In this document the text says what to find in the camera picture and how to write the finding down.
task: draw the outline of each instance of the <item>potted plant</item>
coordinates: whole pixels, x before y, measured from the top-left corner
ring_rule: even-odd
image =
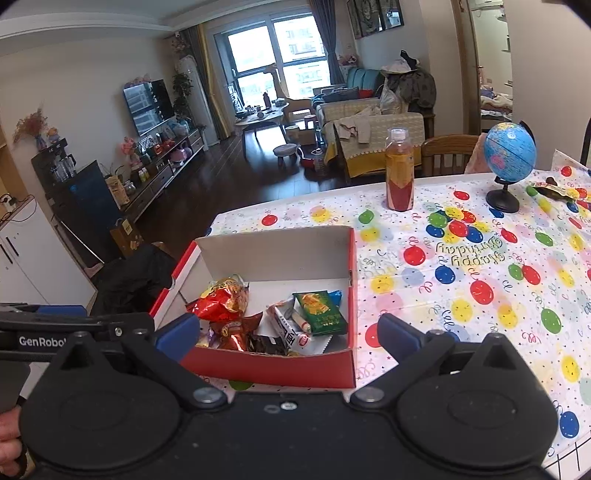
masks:
[[[174,113],[179,120],[189,120],[193,122],[193,115],[189,107],[187,97],[191,95],[193,82],[186,73],[177,73],[173,77],[173,91],[177,95],[174,101]]]
[[[24,135],[30,135],[37,143],[37,150],[41,151],[47,148],[47,143],[43,140],[41,133],[47,128],[47,117],[43,115],[41,107],[37,112],[21,118],[17,123],[17,129],[12,136],[12,143],[17,143]]]

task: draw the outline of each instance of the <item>ceiling molding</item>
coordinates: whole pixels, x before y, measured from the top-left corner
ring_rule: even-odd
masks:
[[[279,0],[213,0],[200,4],[181,15],[171,17],[167,24],[173,31],[189,28],[194,25],[207,22],[222,15],[233,14],[245,8],[257,7],[258,5],[270,4]]]
[[[43,31],[97,27],[145,30],[151,35],[161,33],[162,36],[174,31],[169,25],[162,25],[154,18],[140,15],[70,12],[0,20],[0,40]]]

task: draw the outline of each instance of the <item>curtain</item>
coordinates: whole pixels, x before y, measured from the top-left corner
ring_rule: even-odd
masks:
[[[191,55],[195,58],[197,72],[201,78],[201,83],[205,90],[205,97],[209,104],[210,113],[212,114],[213,126],[216,129],[219,139],[224,140],[231,135],[232,130],[224,118],[223,107],[221,106],[220,100],[221,92],[215,75],[213,74],[213,66],[209,57],[209,50],[207,49],[207,37],[204,24],[189,27],[186,30],[181,30],[179,33],[183,41],[189,45]]]
[[[316,20],[318,32],[322,38],[324,49],[328,56],[330,82],[333,85],[344,83],[343,73],[340,71],[339,61],[336,58],[336,20],[335,0],[308,0],[310,9]]]

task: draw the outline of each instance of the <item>tv stand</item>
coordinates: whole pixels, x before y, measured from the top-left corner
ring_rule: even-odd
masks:
[[[170,161],[170,153],[187,142],[193,152],[191,157],[181,163]],[[203,138],[199,130],[192,130],[188,135],[178,138],[175,145],[167,152],[159,155],[152,161],[158,168],[158,173],[143,182],[137,190],[129,196],[130,202],[121,207],[121,212],[132,221],[136,221],[150,204],[170,185],[170,183],[181,173],[181,171],[191,162],[203,149]]]

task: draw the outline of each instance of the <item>air conditioner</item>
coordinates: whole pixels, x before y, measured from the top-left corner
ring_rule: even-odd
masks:
[[[470,10],[478,10],[479,8],[486,7],[500,7],[503,4],[503,0],[468,0]]]

